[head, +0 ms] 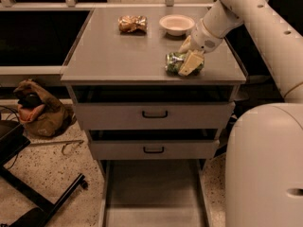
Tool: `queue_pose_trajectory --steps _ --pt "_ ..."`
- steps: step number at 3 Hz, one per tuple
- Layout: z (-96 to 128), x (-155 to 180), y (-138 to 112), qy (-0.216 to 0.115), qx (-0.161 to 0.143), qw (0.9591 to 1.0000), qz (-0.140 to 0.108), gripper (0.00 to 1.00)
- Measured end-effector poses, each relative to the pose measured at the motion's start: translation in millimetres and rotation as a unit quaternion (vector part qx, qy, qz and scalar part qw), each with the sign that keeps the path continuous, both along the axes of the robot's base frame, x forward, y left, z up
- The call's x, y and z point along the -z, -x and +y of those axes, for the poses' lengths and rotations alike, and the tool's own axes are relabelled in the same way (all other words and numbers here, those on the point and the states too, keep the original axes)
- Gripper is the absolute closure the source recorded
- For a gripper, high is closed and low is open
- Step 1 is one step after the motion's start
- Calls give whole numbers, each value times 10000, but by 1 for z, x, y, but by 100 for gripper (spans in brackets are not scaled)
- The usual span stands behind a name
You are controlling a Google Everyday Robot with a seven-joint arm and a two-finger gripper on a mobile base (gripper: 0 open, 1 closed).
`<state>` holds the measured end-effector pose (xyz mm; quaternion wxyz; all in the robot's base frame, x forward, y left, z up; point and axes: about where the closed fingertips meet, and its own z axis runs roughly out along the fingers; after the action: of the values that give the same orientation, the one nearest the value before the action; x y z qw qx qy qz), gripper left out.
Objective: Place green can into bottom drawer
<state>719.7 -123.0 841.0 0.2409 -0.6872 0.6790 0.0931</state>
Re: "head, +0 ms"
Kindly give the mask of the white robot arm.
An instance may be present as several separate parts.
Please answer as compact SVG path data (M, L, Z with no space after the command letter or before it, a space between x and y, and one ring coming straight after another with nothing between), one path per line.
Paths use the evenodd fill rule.
M303 227L303 37L269 0L217 0L184 50L208 52L244 25L282 102L257 106L234 125L225 162L225 227Z

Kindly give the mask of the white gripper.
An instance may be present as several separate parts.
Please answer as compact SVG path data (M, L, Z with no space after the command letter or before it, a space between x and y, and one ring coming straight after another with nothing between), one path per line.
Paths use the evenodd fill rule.
M194 71L200 72L204 68L204 52L209 53L214 51L222 41L222 38L217 38L212 35L206 29L203 20L200 20L191 30L190 35L187 36L178 50L179 53L186 53L185 60L181 65L178 74L185 77Z

